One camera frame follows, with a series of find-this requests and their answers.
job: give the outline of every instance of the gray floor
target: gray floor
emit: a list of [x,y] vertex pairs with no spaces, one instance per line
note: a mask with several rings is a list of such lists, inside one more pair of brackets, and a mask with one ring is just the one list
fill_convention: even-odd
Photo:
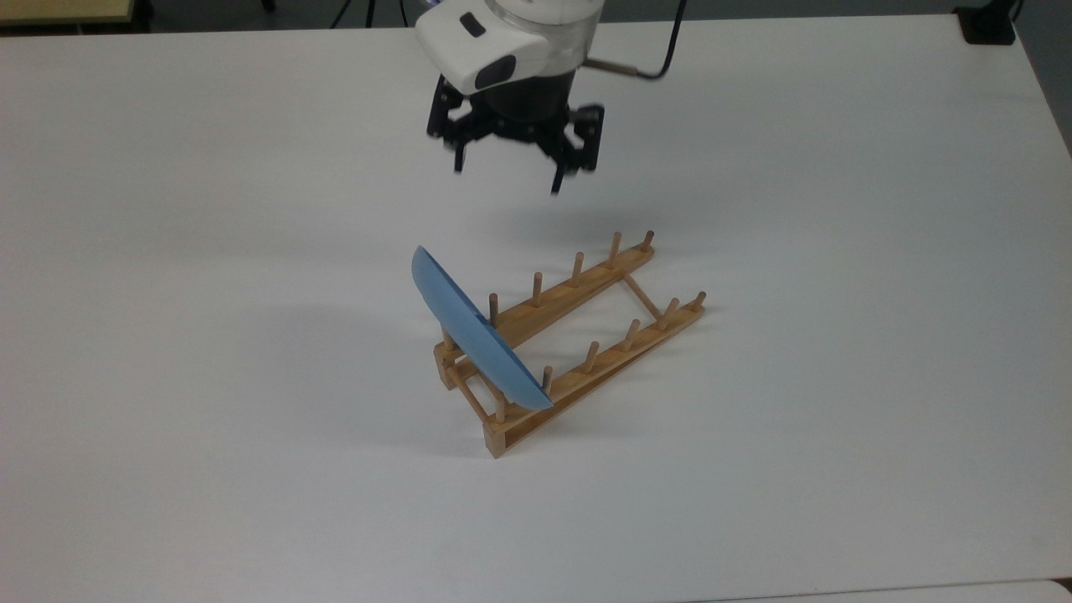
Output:
[[[402,0],[411,23],[423,12],[418,0]],[[266,13],[259,0],[153,0],[152,30],[241,31],[324,29],[344,0],[278,0]],[[355,0],[340,28],[363,27],[369,0]],[[950,13],[956,5],[982,5],[985,0],[693,0],[686,18],[739,19],[838,15],[906,15]],[[607,0],[605,21],[668,20],[678,0]],[[379,0],[374,27],[402,27],[399,4]],[[1034,65],[1049,107],[1072,149],[1072,0],[1026,0],[1016,28]]]

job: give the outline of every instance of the cable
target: cable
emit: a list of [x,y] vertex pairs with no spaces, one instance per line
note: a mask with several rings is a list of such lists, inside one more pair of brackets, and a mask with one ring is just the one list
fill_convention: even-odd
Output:
[[643,71],[637,72],[637,77],[643,79],[661,79],[664,75],[670,71],[670,61],[673,60],[673,49],[678,45],[678,31],[681,29],[681,19],[685,15],[685,4],[688,0],[681,0],[678,3],[678,15],[673,19],[673,31],[670,33],[670,45],[667,47],[667,58],[662,61],[662,69],[658,73],[647,73]]
[[349,6],[349,2],[351,0],[346,0],[346,2],[342,5],[342,9],[339,11],[339,14],[336,15],[336,20],[331,21],[331,27],[328,29],[334,29],[334,27],[339,25],[339,21],[342,20],[343,14],[346,13],[346,8]]

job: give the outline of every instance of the white table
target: white table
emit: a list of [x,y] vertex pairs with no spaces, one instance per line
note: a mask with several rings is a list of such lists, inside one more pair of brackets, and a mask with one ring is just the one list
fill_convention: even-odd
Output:
[[[601,27],[654,63],[667,24]],[[952,16],[687,23],[600,165],[465,173],[404,31],[0,40],[5,601],[650,602],[1072,574],[1072,163]],[[613,231],[709,313],[498,460],[422,244],[523,299]],[[526,343],[566,368],[614,290]]]

